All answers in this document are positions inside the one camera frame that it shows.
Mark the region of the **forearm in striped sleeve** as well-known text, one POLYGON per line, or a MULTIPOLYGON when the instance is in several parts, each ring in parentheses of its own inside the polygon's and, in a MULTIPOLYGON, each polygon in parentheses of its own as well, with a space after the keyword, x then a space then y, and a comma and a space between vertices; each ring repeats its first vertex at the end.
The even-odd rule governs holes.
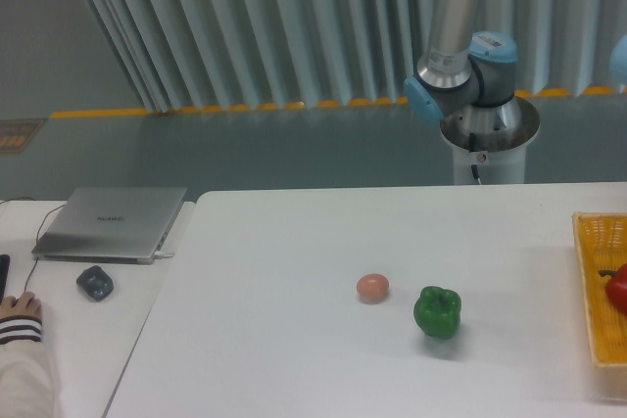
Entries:
POLYGON ((42 321, 14 315, 1 320, 1 416, 53 417, 55 390, 42 340, 42 321))

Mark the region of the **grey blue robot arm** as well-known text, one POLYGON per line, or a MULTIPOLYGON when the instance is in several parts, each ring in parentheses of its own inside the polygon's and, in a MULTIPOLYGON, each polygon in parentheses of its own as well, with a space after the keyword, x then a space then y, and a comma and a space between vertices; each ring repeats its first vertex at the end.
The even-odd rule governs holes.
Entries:
POLYGON ((436 121, 518 89, 579 95, 625 80, 626 0, 434 0, 406 94, 436 121))

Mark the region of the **person's hand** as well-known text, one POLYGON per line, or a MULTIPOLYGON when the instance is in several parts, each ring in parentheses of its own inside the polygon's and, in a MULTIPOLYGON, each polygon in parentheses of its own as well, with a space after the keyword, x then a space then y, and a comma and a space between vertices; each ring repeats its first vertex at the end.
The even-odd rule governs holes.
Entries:
POLYGON ((18 298, 7 296, 1 301, 2 321, 22 317, 42 321, 41 300, 33 292, 24 292, 18 298))

